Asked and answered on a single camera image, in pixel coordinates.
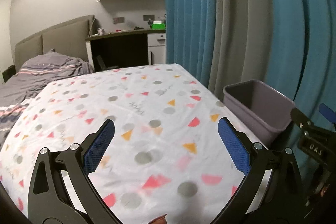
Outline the black bedside table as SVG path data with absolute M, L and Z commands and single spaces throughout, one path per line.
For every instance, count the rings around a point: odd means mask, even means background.
M 5 71 L 2 72 L 4 83 L 6 83 L 15 74 L 16 74 L 15 65 L 9 66 Z

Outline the patterned white bed sheet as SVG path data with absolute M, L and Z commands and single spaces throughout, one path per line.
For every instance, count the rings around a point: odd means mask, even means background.
M 1 182 L 27 212 L 39 151 L 81 143 L 105 120 L 115 134 L 95 172 L 98 193 L 123 223 L 210 223 L 243 174 L 218 135 L 227 117 L 257 137 L 178 64 L 94 73 L 48 84 L 15 123 L 1 151 Z

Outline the dark desk with drawers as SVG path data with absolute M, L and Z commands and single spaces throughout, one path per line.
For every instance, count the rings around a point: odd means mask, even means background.
M 165 30 L 129 30 L 86 38 L 89 63 L 95 71 L 164 64 Z

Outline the grey plastic trash bin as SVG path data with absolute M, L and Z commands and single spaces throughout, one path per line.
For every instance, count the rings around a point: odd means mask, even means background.
M 291 123 L 295 103 L 260 80 L 248 80 L 223 88 L 224 104 L 267 147 Z

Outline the green box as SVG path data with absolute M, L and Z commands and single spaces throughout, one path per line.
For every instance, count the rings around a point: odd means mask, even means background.
M 151 24 L 151 29 L 152 30 L 165 30 L 166 29 L 166 24 L 163 21 L 155 20 Z

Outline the white mug on desk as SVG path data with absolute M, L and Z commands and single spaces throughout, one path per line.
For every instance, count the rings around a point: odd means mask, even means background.
M 104 31 L 103 28 L 99 28 L 99 29 L 97 30 L 97 32 L 98 32 L 99 35 L 104 35 L 104 34 L 105 34 L 105 31 Z

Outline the blue and grey curtain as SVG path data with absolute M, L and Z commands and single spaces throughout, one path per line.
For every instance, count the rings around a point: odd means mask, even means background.
M 169 63 L 217 97 L 258 79 L 294 100 L 318 126 L 335 108 L 335 0 L 166 0 Z

